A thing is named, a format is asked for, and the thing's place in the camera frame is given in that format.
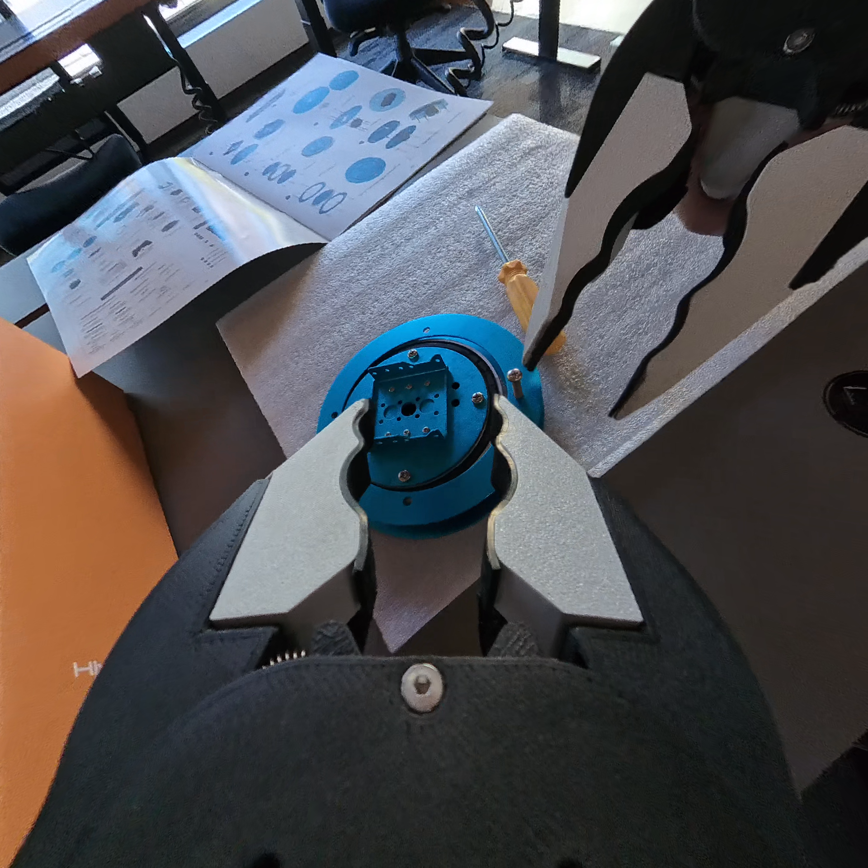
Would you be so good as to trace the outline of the orange kit box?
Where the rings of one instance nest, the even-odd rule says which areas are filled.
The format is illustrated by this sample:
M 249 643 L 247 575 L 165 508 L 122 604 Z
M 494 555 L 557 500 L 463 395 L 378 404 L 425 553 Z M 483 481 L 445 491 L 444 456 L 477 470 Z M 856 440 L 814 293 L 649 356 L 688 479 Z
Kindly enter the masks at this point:
M 123 391 L 1 324 L 1 861 L 110 649 L 177 555 Z

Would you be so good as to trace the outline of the person's dark trousers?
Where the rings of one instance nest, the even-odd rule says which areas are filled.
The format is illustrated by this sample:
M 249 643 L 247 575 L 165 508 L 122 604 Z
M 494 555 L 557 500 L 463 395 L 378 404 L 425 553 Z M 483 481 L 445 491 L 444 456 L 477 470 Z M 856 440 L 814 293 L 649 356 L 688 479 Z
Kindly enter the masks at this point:
M 803 791 L 823 866 L 867 866 L 867 751 L 854 745 Z

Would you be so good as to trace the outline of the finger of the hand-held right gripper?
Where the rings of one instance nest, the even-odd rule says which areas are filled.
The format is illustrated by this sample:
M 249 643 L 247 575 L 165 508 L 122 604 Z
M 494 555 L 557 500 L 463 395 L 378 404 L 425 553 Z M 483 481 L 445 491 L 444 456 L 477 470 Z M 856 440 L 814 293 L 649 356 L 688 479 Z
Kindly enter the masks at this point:
M 691 374 L 788 296 L 790 285 L 866 184 L 867 132 L 841 126 L 780 151 L 732 211 L 741 241 L 683 298 L 673 330 L 609 414 L 623 418 Z
M 524 342 L 533 370 L 568 324 L 579 293 L 609 266 L 638 213 L 690 162 L 686 86 L 645 72 L 607 71 L 580 134 Z

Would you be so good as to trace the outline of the black round desk grommet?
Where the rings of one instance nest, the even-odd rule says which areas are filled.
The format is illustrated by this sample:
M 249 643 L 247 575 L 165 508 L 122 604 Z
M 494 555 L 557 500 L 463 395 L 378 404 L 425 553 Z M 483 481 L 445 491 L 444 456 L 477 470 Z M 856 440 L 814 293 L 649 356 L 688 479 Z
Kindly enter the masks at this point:
M 833 377 L 823 390 L 823 403 L 838 425 L 867 437 L 867 370 Z

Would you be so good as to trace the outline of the open instruction booklet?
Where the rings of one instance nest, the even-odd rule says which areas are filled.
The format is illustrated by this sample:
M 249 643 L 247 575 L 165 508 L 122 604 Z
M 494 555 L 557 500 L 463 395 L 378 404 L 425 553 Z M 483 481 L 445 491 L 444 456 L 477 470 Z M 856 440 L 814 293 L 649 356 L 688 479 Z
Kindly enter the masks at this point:
M 490 106 L 319 54 L 185 155 L 137 170 L 28 256 L 75 375 L 245 264 L 334 240 Z

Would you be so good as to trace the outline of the black saddle stool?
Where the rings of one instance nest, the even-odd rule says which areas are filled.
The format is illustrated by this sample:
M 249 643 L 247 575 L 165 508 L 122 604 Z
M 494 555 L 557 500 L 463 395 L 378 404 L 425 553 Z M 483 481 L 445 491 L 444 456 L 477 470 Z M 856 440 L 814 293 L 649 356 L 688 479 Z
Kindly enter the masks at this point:
M 455 89 L 439 78 L 422 59 L 422 51 L 414 49 L 407 29 L 429 14 L 439 2 L 433 1 L 324 1 L 325 12 L 333 27 L 346 36 L 374 30 L 378 36 L 393 37 L 396 59 L 382 73 L 410 84 L 424 84 L 436 92 L 466 95 L 458 84 Z
M 109 136 L 88 160 L 33 189 L 1 202 L 1 247 L 21 255 L 79 216 L 142 167 L 138 152 L 121 135 Z

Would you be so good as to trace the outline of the yellow-handled screwdriver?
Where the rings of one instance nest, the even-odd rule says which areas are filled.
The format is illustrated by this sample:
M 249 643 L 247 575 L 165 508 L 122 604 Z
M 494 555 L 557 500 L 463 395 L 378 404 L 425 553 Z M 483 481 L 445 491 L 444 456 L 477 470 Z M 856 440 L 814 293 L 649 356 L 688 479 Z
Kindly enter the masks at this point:
M 505 293 L 515 312 L 516 319 L 523 331 L 527 333 L 530 317 L 539 292 L 537 283 L 528 275 L 527 267 L 520 260 L 510 259 L 506 254 L 483 209 L 479 205 L 476 205 L 474 210 L 495 249 L 497 257 L 501 260 L 497 279 L 505 288 Z

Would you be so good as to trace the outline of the white foam sheet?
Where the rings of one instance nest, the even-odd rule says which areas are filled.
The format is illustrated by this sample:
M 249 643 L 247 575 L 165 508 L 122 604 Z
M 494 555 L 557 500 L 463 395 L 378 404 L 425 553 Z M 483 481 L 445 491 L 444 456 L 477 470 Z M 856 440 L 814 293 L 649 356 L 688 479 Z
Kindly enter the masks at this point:
M 220 322 L 291 455 L 353 353 L 424 315 L 513 329 L 479 202 L 541 266 L 578 137 L 513 114 Z M 631 233 L 579 298 L 567 345 L 542 365 L 546 428 L 634 505 L 710 592 L 754 656 L 866 660 L 866 438 L 823 390 L 866 367 L 866 241 L 799 288 L 722 356 L 638 412 L 605 413 L 664 314 L 721 255 L 675 217 Z

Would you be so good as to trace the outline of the blue round metal base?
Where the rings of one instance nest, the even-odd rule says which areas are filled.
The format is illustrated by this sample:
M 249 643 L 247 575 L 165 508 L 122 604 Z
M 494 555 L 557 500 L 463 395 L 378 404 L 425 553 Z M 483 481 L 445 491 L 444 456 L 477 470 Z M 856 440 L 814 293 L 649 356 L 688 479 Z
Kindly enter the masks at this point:
M 540 374 L 522 364 L 521 341 L 470 315 L 411 320 L 376 337 L 336 376 L 318 430 L 367 398 L 373 410 L 371 483 L 361 497 L 372 526 L 398 537 L 437 537 L 491 511 L 493 399 L 511 400 L 544 425 Z M 507 371 L 524 372 L 515 402 Z

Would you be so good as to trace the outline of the person's right hand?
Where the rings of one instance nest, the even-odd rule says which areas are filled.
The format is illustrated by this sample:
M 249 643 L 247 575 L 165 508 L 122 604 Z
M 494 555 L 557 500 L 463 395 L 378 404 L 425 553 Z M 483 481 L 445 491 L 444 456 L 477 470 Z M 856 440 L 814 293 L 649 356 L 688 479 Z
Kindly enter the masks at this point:
M 722 237 L 735 200 L 713 199 L 699 185 L 690 186 L 675 208 L 680 223 L 690 232 Z

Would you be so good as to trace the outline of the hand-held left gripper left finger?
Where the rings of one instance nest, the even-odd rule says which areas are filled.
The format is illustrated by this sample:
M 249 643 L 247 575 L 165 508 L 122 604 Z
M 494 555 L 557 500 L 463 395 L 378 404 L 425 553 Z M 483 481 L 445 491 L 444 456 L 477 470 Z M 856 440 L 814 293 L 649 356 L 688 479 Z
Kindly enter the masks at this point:
M 210 615 L 218 627 L 322 623 L 364 635 L 373 616 L 373 553 L 360 500 L 371 483 L 369 399 L 344 410 L 269 478 Z

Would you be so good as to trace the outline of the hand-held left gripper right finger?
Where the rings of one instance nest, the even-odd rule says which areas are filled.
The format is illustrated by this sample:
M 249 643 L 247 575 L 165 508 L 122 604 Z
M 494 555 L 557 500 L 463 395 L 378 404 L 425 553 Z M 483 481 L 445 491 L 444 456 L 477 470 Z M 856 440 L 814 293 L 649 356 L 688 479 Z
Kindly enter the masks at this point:
M 637 628 L 643 617 L 583 467 L 504 396 L 494 440 L 505 493 L 490 514 L 493 605 L 533 633 Z

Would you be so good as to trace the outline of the wooden-edged standing desk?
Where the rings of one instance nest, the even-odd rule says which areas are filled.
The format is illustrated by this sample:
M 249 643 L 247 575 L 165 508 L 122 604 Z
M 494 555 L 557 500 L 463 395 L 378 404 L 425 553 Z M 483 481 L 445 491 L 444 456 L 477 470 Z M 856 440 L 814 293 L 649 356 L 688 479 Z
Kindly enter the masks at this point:
M 599 56 L 574 49 L 562 48 L 559 43 L 561 1 L 540 1 L 536 41 L 509 38 L 502 51 L 533 61 L 557 64 L 572 70 L 597 73 L 601 68 Z
M 169 71 L 179 73 L 193 113 L 212 132 L 226 121 L 220 99 L 179 40 L 226 2 L 2 2 L 2 98 L 23 90 L 23 104 L 2 107 L 2 174 L 28 160 L 58 163 L 121 134 L 147 155 L 121 103 Z M 38 79 L 42 92 L 28 95 Z

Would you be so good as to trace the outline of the grey desk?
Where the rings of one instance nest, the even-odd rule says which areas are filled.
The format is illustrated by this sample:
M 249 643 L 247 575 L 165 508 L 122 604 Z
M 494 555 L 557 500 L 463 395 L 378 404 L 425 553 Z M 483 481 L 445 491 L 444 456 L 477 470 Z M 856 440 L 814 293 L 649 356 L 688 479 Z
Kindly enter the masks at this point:
M 471 142 L 307 261 L 268 255 L 103 366 L 134 398 L 180 548 L 314 436 L 327 386 L 368 340 L 422 314 L 511 326 L 471 205 L 540 265 L 577 138 L 519 114 Z M 866 730 L 866 438 L 823 395 L 866 369 L 866 238 L 791 289 L 819 231 L 866 184 L 866 131 L 784 151 L 747 196 L 742 250 L 608 415 L 677 303 L 722 255 L 674 216 L 630 233 L 583 290 L 540 366 L 545 430 L 621 494 L 689 570 L 759 678 L 797 788 Z

